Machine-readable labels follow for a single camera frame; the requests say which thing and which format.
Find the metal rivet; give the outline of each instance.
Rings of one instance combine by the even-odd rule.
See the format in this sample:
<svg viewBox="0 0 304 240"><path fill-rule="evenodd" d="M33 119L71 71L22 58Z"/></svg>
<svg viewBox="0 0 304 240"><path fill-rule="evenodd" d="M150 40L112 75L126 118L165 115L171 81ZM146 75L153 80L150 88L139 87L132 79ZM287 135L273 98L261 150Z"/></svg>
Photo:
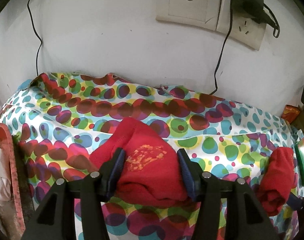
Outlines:
<svg viewBox="0 0 304 240"><path fill-rule="evenodd" d="M208 178L211 177L211 173L208 172L208 171L205 171L205 172L202 173L202 177L208 179Z"/></svg>
<svg viewBox="0 0 304 240"><path fill-rule="evenodd" d="M241 184L241 185L243 185L243 184L245 184L245 180L244 180L244 178L238 178L237 179L237 182L239 183L239 184Z"/></svg>
<svg viewBox="0 0 304 240"><path fill-rule="evenodd" d="M65 179L60 178L56 181L56 184L62 185L64 182L65 182Z"/></svg>
<svg viewBox="0 0 304 240"><path fill-rule="evenodd" d="M98 171L93 171L91 172L91 175L90 175L92 178L97 178L98 176L100 176L100 173Z"/></svg>

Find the wall switch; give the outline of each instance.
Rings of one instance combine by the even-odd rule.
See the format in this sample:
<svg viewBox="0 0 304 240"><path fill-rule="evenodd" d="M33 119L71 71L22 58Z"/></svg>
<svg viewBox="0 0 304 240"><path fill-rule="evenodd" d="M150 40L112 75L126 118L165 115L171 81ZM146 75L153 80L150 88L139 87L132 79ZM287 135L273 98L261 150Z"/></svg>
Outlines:
<svg viewBox="0 0 304 240"><path fill-rule="evenodd" d="M221 0L220 15L216 30L227 34L230 26L230 0ZM244 18L233 12L230 37L259 50L266 24L258 24L250 18Z"/></svg>
<svg viewBox="0 0 304 240"><path fill-rule="evenodd" d="M156 20L195 25L215 31L220 0L157 0Z"/></svg>

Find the red container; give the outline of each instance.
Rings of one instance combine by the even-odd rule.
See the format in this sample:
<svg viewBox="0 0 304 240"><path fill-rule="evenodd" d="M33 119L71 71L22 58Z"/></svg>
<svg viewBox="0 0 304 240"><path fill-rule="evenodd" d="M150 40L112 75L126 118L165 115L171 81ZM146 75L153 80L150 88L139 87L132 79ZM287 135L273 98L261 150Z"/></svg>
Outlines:
<svg viewBox="0 0 304 240"><path fill-rule="evenodd" d="M0 123L0 148L3 150L3 153L7 154L8 159L10 160L12 188L13 188L14 204L15 204L16 216L17 216L16 228L19 234L22 235L25 231L25 223L23 218L21 197L20 197L20 191L18 185L13 141L7 126L3 123Z"/></svg>

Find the black wire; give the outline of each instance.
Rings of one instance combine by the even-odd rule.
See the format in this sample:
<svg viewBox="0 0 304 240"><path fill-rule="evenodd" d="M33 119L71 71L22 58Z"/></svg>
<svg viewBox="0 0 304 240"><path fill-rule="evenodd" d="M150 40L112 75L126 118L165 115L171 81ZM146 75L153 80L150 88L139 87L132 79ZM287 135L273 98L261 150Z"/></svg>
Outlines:
<svg viewBox="0 0 304 240"><path fill-rule="evenodd" d="M31 9L30 9L30 1L31 0L28 0L28 2L27 2L27 9L29 10L29 13L30 13L30 17L31 17L31 22L32 22L32 27L33 27L34 33L39 38L39 41L41 42L41 44L39 45L39 49L37 50L37 54L36 54L36 74L39 75L39 70L38 70L38 66L37 66L37 59L39 57L39 50L40 50L43 42L42 42L41 37L37 34L35 26L34 26L33 17L32 17L32 13L31 13Z"/></svg>
<svg viewBox="0 0 304 240"><path fill-rule="evenodd" d="M271 10L266 4L264 4L264 7L268 9L269 13L271 14L271 16L272 16L272 18L273 18L273 20L274 20L275 25L277 26L277 28L274 28L274 30L273 30L273 36L274 36L275 38L278 38L279 35L280 35L280 25L279 25L279 23L278 23L278 20L277 20L277 18L275 17L275 15L274 15L274 13L272 12L272 10Z"/></svg>
<svg viewBox="0 0 304 240"><path fill-rule="evenodd" d="M230 26L229 26L229 31L227 33L227 36L225 36L225 39L224 39L224 42L223 42L223 45L222 45L222 49L221 49L221 53L220 53L220 57L219 57L219 60L218 60L218 63L216 65L216 68L214 70L214 84L215 84L215 90L210 93L210 95L213 95L215 92L218 91L218 85L217 85L217 82L216 82L216 73L219 69L219 66L220 66L220 62L221 62L221 58L222 58L222 53L223 53L223 49L224 49L224 46L225 46L225 43L231 33L231 30L232 30L232 22L233 22L233 13L232 13L232 0L230 0Z"/></svg>

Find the white cloth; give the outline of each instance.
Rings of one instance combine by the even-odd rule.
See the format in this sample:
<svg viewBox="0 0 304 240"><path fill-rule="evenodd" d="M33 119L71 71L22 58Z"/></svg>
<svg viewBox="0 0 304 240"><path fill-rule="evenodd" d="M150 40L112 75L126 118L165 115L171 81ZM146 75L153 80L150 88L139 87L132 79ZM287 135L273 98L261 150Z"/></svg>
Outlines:
<svg viewBox="0 0 304 240"><path fill-rule="evenodd" d="M10 162L6 154L0 149L0 206L11 200Z"/></svg>

